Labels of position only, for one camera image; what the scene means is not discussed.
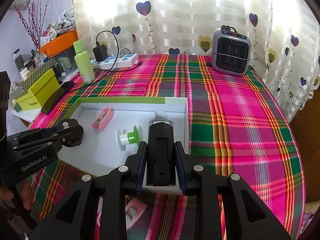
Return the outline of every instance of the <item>power adapter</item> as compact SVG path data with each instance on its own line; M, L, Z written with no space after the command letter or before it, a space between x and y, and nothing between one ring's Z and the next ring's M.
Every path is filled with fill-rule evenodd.
M93 54L96 58L96 61L105 61L109 57L107 46L104 44L100 45L99 42L97 42L96 44L97 46L93 48Z

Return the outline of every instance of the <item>metal bolt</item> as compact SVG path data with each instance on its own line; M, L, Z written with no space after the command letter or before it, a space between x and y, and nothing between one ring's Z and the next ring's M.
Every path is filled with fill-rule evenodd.
M129 168L127 166L120 166L119 171L126 172Z
M83 175L82 180L83 181L89 181L91 179L91 176L89 174Z
M196 165L193 168L195 171L203 171L203 167L201 165Z
M239 176L238 174L236 174L236 173L233 173L233 174L231 174L231 179L233 179L233 180L239 180L239 179L240 179L240 176Z

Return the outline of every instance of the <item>wooden cabinet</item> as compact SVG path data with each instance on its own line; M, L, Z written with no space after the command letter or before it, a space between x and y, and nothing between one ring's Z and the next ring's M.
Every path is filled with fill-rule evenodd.
M320 200L320 90L290 123L297 141L307 185L307 202Z

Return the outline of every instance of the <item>curtain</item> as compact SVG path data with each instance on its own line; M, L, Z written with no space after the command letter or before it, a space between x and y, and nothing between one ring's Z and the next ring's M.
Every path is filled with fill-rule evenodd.
M211 55L217 30L252 42L250 65L289 121L320 85L319 24L304 0L73 0L79 38L93 57L96 35L112 30L139 54ZM110 33L98 40L116 54Z

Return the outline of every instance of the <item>white power strip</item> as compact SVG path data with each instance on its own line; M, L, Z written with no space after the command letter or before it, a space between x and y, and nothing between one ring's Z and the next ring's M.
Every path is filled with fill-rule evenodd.
M108 57L105 61L97 62L96 60L91 61L93 68L110 69L115 62L116 57ZM118 58L113 68L132 67L139 61L138 54L125 54L123 57Z

